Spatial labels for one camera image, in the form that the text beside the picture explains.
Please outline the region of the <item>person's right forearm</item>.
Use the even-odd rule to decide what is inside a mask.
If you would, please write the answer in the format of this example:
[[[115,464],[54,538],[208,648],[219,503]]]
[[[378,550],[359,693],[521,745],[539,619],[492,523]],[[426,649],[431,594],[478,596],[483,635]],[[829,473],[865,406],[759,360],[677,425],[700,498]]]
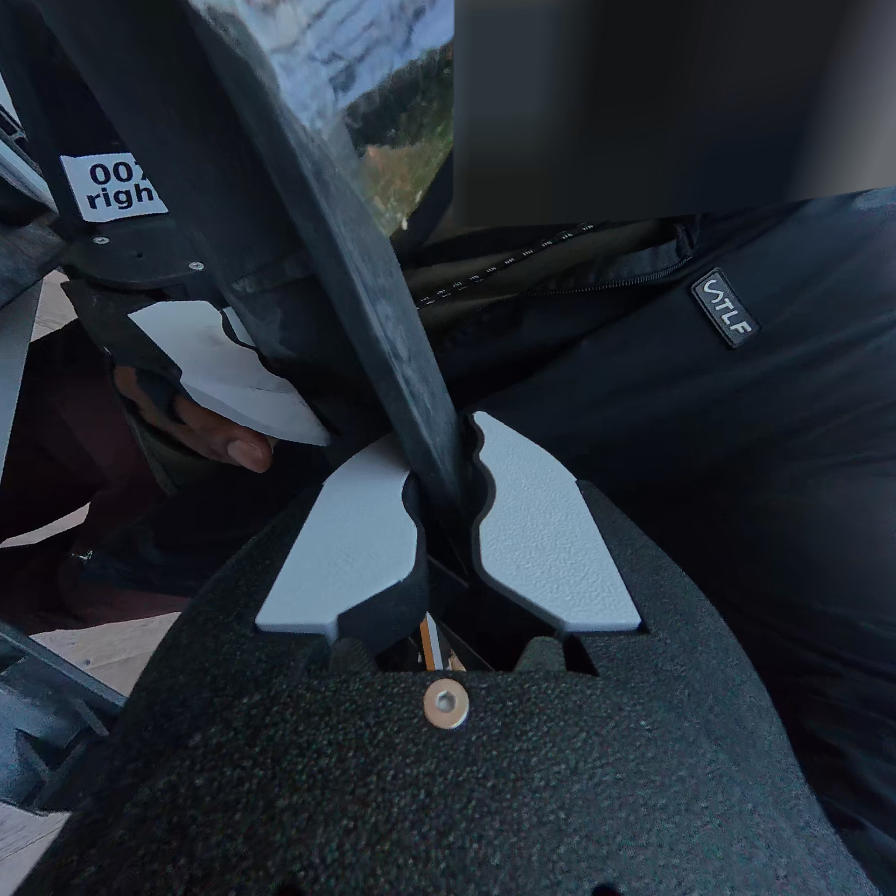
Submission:
[[[79,322],[31,342],[2,476],[2,540],[83,506],[85,550],[167,499]]]

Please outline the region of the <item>black sheet with clear film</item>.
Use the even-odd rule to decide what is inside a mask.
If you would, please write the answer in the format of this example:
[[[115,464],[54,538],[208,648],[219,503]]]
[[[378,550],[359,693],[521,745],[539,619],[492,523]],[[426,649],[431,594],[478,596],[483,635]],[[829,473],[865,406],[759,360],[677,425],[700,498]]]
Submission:
[[[387,237],[318,131],[288,108],[235,13],[187,7],[458,565],[473,576],[475,510],[462,421]]]

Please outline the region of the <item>person's right hand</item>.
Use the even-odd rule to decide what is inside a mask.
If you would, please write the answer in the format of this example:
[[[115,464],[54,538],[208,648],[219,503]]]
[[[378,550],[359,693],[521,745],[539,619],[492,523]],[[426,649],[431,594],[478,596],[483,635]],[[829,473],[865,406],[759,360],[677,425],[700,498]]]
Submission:
[[[210,461],[258,474],[270,468],[274,444],[271,438],[222,417],[179,392],[169,402],[157,404],[140,385],[138,373],[134,367],[116,365],[113,382],[150,427]]]

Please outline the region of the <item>person's black jacket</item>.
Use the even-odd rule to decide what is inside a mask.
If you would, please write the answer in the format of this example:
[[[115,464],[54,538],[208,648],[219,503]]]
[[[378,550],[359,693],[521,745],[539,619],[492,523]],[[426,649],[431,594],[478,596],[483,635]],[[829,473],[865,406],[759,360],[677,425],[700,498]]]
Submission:
[[[452,218],[399,253],[412,297],[576,226]],[[419,309],[442,375],[721,611],[894,894],[894,187],[607,223]]]

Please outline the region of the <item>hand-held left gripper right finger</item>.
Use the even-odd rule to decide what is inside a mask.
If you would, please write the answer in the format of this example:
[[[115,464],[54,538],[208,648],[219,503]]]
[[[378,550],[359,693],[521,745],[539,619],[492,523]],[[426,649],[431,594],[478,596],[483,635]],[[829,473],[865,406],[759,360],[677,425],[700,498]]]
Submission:
[[[561,633],[635,631],[642,618],[575,476],[487,412],[469,421],[486,484],[472,528],[480,579]]]

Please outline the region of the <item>grey metal leg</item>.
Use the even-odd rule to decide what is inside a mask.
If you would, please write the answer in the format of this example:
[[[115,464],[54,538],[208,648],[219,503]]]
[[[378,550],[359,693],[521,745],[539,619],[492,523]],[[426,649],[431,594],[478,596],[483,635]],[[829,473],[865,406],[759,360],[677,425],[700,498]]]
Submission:
[[[26,289],[1,310],[1,469],[6,462],[42,281]]]

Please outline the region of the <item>black white dotted drawstring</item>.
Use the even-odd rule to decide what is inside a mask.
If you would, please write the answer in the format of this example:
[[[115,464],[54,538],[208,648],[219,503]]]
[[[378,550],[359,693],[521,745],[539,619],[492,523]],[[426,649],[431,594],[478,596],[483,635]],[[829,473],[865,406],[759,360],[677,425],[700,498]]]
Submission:
[[[462,277],[459,280],[455,280],[453,283],[449,283],[446,286],[439,288],[438,290],[430,290],[425,295],[412,297],[414,307],[419,310],[421,308],[426,308],[428,306],[431,306],[432,304],[441,302],[445,299],[457,297],[459,294],[467,291],[471,287],[479,286],[492,279],[495,275],[504,273],[512,269],[514,266],[519,265],[520,263],[547,251],[548,249],[563,245],[571,240],[587,236],[592,232],[603,230],[607,224],[608,223],[606,221],[582,223],[575,227],[564,229],[554,234],[550,238],[544,238],[525,248],[514,250],[513,253],[506,258],[494,262],[488,267],[476,271],[476,273]]]

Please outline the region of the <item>dark metal frame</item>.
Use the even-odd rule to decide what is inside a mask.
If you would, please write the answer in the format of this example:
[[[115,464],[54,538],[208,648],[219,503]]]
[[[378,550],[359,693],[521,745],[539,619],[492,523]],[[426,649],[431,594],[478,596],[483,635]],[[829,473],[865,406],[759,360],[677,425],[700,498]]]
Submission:
[[[105,768],[126,697],[1,623],[1,799],[73,812]]]

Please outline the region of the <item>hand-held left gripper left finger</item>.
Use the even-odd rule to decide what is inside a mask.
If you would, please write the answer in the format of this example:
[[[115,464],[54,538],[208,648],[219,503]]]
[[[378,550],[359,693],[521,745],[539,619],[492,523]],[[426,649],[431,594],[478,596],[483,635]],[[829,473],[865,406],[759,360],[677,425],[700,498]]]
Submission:
[[[324,481],[255,625],[377,655],[419,629],[428,602],[420,488],[387,435]]]

